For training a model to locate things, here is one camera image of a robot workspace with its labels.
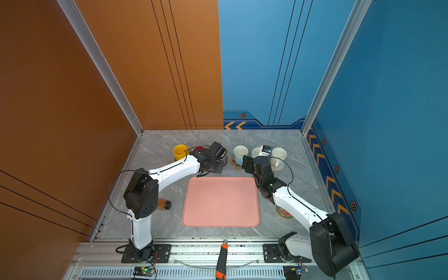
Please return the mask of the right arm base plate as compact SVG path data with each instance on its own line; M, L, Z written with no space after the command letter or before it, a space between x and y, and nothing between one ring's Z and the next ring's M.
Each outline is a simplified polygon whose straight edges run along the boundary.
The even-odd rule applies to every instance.
M265 263L311 263L313 260L302 256L292 256L287 253L286 247L279 243L268 243L262 245Z

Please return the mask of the aluminium front rail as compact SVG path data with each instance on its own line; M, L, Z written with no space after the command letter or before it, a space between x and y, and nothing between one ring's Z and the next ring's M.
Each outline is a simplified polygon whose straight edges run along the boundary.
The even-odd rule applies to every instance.
M309 269L301 280L326 280L318 265L298 262L265 263L263 244L277 243L266 238L231 238L228 240L226 279L285 280L283 266ZM136 266L153 267L156 280L213 280L223 240L217 238L155 239L155 244L170 244L166 264L122 263L126 240L110 239L81 243L64 275L65 280L133 280Z

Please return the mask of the amber spice bottle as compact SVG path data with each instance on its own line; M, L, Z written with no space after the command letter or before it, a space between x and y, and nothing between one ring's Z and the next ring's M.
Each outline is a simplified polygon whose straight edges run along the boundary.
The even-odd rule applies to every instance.
M166 199L158 199L157 209L158 210L170 210L172 206L171 201Z

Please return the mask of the white mug blue handle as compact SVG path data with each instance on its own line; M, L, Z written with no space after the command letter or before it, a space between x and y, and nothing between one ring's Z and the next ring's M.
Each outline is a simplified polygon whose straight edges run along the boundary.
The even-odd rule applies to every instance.
M247 156L248 153L249 153L249 151L248 151L247 147L245 147L243 145L236 146L233 150L235 162L241 166L243 163L243 157L245 155Z

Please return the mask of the multicolour woven round coaster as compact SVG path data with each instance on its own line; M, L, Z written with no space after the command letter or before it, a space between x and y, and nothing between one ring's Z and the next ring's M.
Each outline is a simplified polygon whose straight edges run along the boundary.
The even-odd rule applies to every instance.
M273 171L280 171L284 168L285 163L277 159L271 159L270 165Z

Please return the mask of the yellow mug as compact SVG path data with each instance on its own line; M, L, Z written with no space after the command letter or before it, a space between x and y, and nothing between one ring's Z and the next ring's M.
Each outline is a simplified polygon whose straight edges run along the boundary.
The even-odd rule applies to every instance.
M175 156L175 161L179 161L185 158L189 154L189 148L186 145L180 144L173 148L173 154Z

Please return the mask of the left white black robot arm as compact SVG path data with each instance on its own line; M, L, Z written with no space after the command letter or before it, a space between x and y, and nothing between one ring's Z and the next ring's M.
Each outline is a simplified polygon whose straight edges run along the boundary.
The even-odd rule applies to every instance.
M159 192L184 177L210 173L220 174L227 150L215 142L208 149L194 150L183 159L164 167L134 172L124 200L131 220L131 237L125 253L139 262L156 261L156 249L151 235L151 215L158 206Z

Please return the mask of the orange black handled tool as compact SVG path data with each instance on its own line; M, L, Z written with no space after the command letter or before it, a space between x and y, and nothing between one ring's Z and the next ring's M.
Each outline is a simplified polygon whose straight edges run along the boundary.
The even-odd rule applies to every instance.
M219 253L217 267L216 267L216 273L215 273L216 280L225 280L226 279L227 255L228 255L228 241L224 240L223 244L220 247L220 253Z

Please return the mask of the left green circuit board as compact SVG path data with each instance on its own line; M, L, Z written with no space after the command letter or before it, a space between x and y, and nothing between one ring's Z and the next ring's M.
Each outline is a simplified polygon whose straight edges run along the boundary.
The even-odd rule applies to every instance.
M157 279L157 272L153 267L143 266L134 267L133 280L155 280Z

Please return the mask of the red interior mug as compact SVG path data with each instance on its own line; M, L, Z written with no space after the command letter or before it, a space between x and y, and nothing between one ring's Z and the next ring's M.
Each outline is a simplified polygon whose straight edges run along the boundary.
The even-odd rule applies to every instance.
M204 147L204 146L197 146L197 147L195 147L195 148L193 149L193 152L202 151L202 150L204 150L204 149L206 149L206 147Z

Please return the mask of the right green circuit board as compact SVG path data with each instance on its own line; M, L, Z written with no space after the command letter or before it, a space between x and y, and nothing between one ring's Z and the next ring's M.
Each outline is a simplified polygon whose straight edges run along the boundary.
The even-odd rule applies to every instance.
M303 274L307 274L309 269L304 266L283 266L283 276L286 280L300 280Z

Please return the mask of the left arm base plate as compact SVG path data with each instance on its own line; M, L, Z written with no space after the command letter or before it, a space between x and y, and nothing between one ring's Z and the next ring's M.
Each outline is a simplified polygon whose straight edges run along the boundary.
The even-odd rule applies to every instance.
M151 263L166 264L169 262L172 245L170 244L150 244L139 250L130 243L124 248L122 263Z

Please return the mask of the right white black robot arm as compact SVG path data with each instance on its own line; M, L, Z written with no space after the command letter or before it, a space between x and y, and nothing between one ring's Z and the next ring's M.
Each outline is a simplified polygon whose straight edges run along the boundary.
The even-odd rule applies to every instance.
M308 229L308 239L291 232L279 240L285 259L311 259L323 273L334 277L360 257L359 248L345 218L337 212L330 214L320 210L295 194L289 184L274 176L269 157L244 156L242 168L253 175L265 199L286 210Z

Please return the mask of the cork paw print coaster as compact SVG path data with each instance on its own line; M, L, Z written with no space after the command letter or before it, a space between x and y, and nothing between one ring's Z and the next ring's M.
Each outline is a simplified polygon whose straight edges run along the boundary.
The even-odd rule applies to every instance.
M234 156L234 155L232 155L232 157L231 157L231 165L232 165L236 170L242 170L242 167L241 167L240 165L238 165L238 164L235 162L235 156Z

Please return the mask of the glossy brown round coaster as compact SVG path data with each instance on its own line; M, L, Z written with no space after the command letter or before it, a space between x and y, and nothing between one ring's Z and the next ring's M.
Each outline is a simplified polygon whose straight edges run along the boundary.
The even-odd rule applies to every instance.
M228 156L226 155L222 161L223 161L223 167L225 167L228 164Z

